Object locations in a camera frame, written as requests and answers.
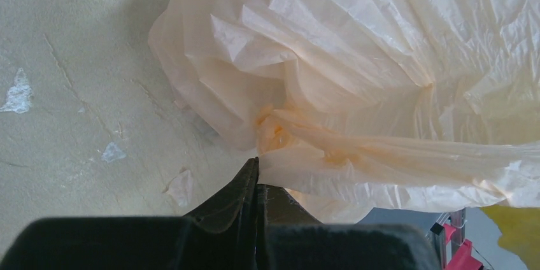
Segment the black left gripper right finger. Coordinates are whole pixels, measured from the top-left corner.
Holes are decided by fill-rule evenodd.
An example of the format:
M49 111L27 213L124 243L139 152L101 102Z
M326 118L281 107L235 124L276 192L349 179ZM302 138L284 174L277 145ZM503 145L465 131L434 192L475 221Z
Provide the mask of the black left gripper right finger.
M440 269L427 216L375 209L323 224L281 187L257 187L258 269Z

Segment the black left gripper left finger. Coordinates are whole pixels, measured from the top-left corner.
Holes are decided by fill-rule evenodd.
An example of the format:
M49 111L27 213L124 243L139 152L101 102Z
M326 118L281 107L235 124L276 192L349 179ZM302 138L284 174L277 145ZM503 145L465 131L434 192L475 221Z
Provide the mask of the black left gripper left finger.
M258 159L183 216L43 218L2 269L255 269Z

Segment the translucent banana print plastic bag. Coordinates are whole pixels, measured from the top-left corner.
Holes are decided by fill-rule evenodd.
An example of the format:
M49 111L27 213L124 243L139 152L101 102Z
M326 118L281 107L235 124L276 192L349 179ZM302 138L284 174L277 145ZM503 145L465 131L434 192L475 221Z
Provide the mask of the translucent banana print plastic bag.
M148 42L322 222L539 206L539 0L170 0Z

